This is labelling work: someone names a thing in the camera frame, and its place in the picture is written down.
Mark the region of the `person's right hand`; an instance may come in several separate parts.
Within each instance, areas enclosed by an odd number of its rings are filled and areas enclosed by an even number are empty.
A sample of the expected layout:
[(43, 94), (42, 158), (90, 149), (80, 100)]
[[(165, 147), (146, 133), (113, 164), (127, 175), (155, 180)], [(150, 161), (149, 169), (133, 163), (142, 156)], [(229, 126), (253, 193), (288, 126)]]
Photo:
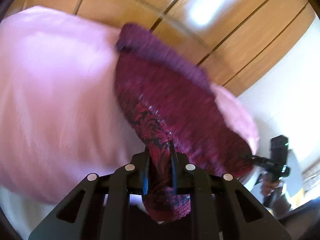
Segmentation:
[(260, 188), (260, 193), (264, 196), (270, 196), (272, 192), (275, 191), (275, 189), (282, 187), (284, 185), (284, 182), (282, 180), (278, 180), (275, 182), (272, 182), (267, 174), (263, 174), (262, 176), (262, 185)]

